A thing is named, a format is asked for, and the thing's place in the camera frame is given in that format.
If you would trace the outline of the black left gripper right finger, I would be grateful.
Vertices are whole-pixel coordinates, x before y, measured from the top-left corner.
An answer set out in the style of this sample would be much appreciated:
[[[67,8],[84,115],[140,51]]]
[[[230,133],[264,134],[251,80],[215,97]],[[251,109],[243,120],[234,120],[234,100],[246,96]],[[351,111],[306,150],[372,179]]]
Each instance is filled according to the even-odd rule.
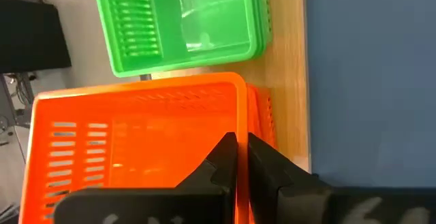
[[[248,168],[255,224],[322,224],[322,181],[252,133]]]

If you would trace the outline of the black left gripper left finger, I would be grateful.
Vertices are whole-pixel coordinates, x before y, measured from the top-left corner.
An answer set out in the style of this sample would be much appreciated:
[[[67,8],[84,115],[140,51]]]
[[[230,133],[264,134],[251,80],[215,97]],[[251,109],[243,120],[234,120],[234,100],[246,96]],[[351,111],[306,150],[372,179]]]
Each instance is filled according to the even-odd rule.
[[[238,142],[227,132],[201,164],[176,187],[180,189],[230,190],[236,185]]]

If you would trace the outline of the orange plastic basket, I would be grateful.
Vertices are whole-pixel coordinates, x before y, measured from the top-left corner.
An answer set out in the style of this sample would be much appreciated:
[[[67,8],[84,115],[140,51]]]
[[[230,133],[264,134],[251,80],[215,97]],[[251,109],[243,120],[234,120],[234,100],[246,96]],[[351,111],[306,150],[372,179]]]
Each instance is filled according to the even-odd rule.
[[[175,187],[228,132],[246,157],[247,92],[226,72],[39,94],[19,224],[52,224],[83,188]]]

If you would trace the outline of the green plastic basket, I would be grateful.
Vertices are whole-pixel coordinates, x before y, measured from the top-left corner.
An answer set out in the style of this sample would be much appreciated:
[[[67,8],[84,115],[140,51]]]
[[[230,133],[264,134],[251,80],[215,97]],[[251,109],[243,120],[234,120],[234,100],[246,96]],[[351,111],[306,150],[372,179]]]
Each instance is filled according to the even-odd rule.
[[[268,0],[96,0],[119,78],[260,56],[271,37]]]

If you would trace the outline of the blue-grey table mat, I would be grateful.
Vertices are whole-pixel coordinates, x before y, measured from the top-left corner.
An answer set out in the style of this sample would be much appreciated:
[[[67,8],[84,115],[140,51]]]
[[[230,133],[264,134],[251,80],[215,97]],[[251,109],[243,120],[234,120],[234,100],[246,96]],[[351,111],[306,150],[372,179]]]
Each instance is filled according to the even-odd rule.
[[[306,0],[311,169],[436,187],[436,0]]]

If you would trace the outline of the black monitor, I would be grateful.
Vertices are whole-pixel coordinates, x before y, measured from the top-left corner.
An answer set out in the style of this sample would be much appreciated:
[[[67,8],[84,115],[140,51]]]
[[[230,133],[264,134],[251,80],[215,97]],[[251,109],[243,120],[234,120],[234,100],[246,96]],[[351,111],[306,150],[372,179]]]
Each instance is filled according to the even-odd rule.
[[[71,66],[54,5],[0,0],[0,74]]]

